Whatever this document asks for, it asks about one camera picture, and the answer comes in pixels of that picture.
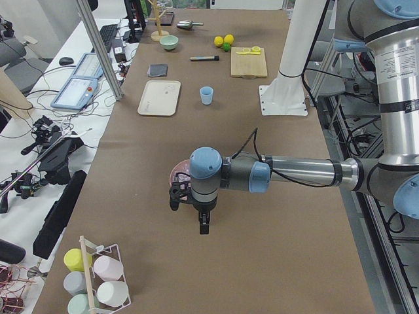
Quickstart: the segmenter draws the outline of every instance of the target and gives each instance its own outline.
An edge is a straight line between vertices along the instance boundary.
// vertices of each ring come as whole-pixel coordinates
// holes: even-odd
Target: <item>pink cup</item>
[[[118,281],[124,266],[119,260],[103,255],[94,262],[93,270],[103,281]]]

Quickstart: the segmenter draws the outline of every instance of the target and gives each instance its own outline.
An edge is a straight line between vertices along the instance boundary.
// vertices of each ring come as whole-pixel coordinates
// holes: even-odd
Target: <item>blue plastic cup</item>
[[[214,94],[214,90],[212,87],[204,86],[199,90],[201,94],[201,101],[204,105],[209,105],[212,102],[212,96]]]

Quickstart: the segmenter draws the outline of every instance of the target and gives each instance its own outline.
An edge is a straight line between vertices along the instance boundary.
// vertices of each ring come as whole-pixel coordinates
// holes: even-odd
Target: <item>wooden cutting board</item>
[[[253,79],[257,77],[268,77],[266,68],[266,59],[264,56],[264,48],[261,48],[261,54],[241,55],[236,52],[242,52],[243,47],[231,48],[231,77],[243,77],[245,79]]]

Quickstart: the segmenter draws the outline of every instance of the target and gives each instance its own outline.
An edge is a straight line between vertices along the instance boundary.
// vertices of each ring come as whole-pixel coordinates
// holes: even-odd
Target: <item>computer mouse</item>
[[[70,57],[62,57],[59,62],[60,65],[68,65],[74,63],[73,58]]]

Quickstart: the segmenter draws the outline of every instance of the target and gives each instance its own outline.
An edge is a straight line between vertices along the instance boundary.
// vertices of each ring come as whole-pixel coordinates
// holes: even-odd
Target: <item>computer keyboard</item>
[[[100,29],[100,36],[102,37],[102,41],[106,47],[106,51],[110,52],[112,48],[112,41],[115,39],[115,36],[118,32],[118,24],[109,24],[104,25]]]

